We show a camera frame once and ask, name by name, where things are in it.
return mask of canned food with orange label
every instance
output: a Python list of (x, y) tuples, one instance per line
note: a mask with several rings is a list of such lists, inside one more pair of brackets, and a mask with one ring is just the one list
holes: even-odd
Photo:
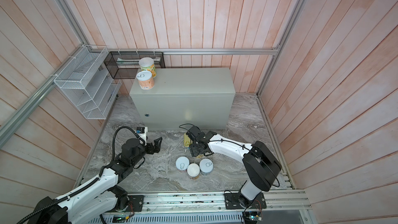
[(140, 87), (143, 90), (149, 90), (155, 85), (152, 73), (147, 70), (139, 72), (135, 78), (138, 80)]
[(155, 62), (151, 57), (144, 57), (141, 58), (138, 62), (140, 65), (142, 71), (148, 70), (149, 72), (152, 73), (152, 77), (156, 77), (156, 68), (155, 68)]

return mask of cabinet door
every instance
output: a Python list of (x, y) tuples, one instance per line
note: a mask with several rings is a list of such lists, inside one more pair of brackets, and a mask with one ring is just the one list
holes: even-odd
[(223, 129), (234, 96), (133, 97), (132, 100), (150, 130), (178, 130), (185, 123), (201, 129)]

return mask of gray metal cabinet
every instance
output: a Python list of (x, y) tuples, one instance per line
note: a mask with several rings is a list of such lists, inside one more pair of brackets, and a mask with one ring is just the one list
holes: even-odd
[(235, 96), (228, 68), (157, 69), (154, 80), (150, 90), (142, 90), (134, 80), (130, 91), (149, 129), (177, 130), (185, 123), (203, 129), (226, 127)]

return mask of robotic arm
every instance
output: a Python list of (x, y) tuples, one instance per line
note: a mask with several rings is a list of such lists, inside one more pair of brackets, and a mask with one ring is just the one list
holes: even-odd
[(245, 165), (250, 180), (243, 184), (238, 193), (225, 194), (226, 199), (229, 197), (230, 201), (238, 203), (237, 208), (249, 208), (261, 191), (269, 191), (274, 181), (278, 181), (277, 175), (282, 166), (264, 143), (242, 143), (212, 131), (205, 134), (196, 126), (192, 126), (186, 135), (192, 140), (189, 146), (192, 157), (221, 153)]
[[(122, 152), (114, 157), (115, 138), (119, 130), (126, 128), (134, 133), (122, 145)], [(116, 130), (112, 141), (113, 155), (110, 164), (101, 168), (99, 174), (81, 186), (55, 199), (46, 197), (37, 205), (33, 213), (20, 220), (18, 224), (86, 224), (102, 213), (116, 207), (117, 211), (125, 211), (129, 202), (127, 192), (117, 186), (133, 169), (145, 162), (145, 154), (160, 151), (162, 138), (147, 143), (147, 127), (137, 127), (135, 132), (130, 127)]]

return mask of cabinet top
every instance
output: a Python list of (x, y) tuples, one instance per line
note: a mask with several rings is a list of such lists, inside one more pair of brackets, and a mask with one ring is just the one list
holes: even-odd
[(235, 95), (231, 73), (226, 67), (156, 69), (155, 86), (142, 90), (135, 79), (131, 97)]

